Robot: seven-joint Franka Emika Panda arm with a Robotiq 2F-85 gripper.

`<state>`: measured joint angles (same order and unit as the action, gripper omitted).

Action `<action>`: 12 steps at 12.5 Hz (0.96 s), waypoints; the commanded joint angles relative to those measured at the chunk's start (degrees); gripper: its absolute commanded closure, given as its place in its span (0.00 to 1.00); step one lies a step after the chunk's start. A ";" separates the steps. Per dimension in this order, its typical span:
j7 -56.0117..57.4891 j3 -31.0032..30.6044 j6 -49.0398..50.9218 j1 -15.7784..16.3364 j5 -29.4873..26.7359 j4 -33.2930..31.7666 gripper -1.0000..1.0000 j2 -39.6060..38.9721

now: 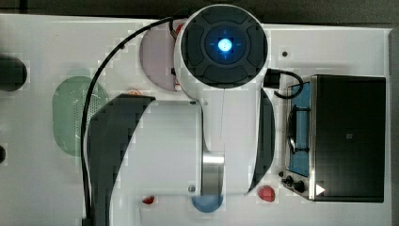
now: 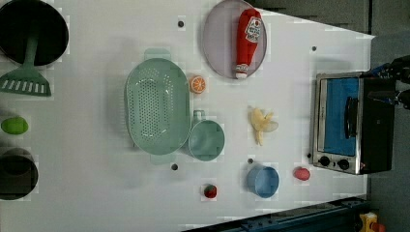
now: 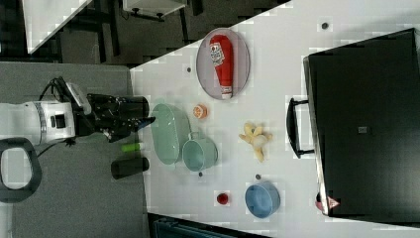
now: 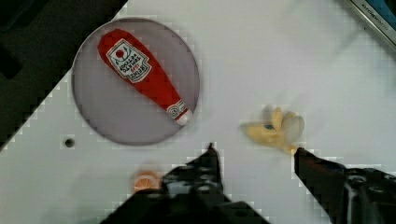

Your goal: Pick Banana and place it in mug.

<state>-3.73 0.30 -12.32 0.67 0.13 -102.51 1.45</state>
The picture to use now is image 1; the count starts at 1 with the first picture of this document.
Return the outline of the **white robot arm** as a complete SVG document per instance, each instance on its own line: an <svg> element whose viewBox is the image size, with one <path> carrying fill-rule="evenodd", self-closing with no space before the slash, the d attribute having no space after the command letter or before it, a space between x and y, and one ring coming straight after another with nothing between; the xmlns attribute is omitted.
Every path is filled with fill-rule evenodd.
<svg viewBox="0 0 399 226"><path fill-rule="evenodd" d="M121 94L90 120L91 226L142 226L144 206L162 196L212 213L262 180L275 150L268 46L236 6L187 19L174 45L180 89Z"/></svg>

